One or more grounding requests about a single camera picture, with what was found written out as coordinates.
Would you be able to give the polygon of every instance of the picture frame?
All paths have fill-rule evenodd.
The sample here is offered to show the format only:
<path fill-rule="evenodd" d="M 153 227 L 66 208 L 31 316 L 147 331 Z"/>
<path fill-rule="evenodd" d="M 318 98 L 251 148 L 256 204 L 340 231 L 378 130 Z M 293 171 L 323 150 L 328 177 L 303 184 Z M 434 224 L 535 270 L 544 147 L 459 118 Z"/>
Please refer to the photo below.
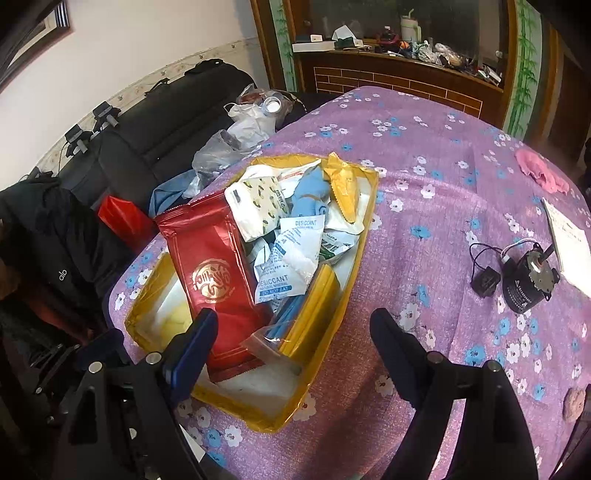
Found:
<path fill-rule="evenodd" d="M 29 62 L 50 45 L 64 37 L 70 30 L 66 2 L 60 2 L 49 15 L 39 22 L 27 35 L 21 48 L 0 77 L 2 90 Z"/>

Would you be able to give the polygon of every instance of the purple floral tablecloth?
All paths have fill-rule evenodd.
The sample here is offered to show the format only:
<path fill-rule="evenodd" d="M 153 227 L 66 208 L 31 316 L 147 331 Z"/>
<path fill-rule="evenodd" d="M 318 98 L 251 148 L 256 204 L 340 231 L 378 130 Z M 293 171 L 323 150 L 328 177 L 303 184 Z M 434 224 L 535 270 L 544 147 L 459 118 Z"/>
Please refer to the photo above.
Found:
<path fill-rule="evenodd" d="M 468 247 L 476 241 L 504 247 L 527 236 L 547 247 L 542 197 L 587 235 L 591 215 L 572 183 L 568 195 L 548 194 L 523 175 L 514 157 L 521 147 L 465 113 L 375 87 L 321 106 L 262 144 L 255 155 L 335 151 L 374 168 L 377 205 L 345 318 L 304 404 L 280 432 L 260 434 L 216 408 L 184 402 L 181 422 L 208 454 L 240 479 L 379 478 L 414 414 L 397 396 L 369 337 L 371 312 L 385 307 L 427 350 L 457 363 L 494 358 L 504 366 L 530 428 L 540 478 L 548 478 L 572 430 L 562 419 L 564 396 L 591 378 L 585 323 L 591 300 L 562 281 L 549 302 L 517 316 L 500 287 L 488 299 L 472 291 Z M 127 335 L 124 319 L 165 248 L 157 236 L 109 302 L 134 359 L 144 352 Z M 527 249 L 516 247 L 511 255 L 519 258 Z M 491 252 L 480 259 L 498 269 Z M 556 258 L 550 263 L 556 266 Z M 432 478 L 447 472 L 462 413 L 456 402 Z"/>

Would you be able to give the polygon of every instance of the gold emblem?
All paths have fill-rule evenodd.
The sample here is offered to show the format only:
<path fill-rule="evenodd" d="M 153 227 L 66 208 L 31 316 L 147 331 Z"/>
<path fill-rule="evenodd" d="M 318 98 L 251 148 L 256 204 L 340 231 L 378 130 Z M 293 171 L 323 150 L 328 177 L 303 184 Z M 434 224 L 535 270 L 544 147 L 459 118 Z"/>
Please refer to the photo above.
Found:
<path fill-rule="evenodd" d="M 226 300 L 234 291 L 231 285 L 230 265 L 220 258 L 208 258 L 201 262 L 192 275 L 193 288 L 208 303 Z"/>

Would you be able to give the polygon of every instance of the red packet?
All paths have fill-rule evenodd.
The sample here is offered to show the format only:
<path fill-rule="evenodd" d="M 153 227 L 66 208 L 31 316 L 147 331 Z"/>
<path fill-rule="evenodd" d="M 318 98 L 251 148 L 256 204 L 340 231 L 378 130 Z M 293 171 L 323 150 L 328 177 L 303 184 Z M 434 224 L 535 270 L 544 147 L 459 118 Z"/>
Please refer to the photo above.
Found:
<path fill-rule="evenodd" d="M 269 310 L 254 303 L 254 275 L 223 191 L 168 210 L 155 220 L 168 243 L 193 318 L 204 307 L 217 313 L 217 339 L 207 359 L 211 381 L 260 366 L 240 344 L 268 324 Z"/>

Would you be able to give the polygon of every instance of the red bag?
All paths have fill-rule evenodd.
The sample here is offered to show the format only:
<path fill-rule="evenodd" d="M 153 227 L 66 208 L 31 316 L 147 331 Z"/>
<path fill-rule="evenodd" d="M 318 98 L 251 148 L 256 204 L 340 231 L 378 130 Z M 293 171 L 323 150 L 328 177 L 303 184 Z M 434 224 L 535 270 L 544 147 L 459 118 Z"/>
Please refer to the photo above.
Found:
<path fill-rule="evenodd" d="M 241 343 L 267 325 L 270 311 L 255 305 L 254 275 L 245 261 L 240 232 L 224 193 L 219 192 L 156 217 L 189 300 L 191 315 L 208 307 L 218 331 L 207 359 L 212 382 L 258 367 Z"/>
<path fill-rule="evenodd" d="M 156 236 L 154 222 L 129 200 L 106 196 L 100 204 L 99 218 L 136 254 Z"/>

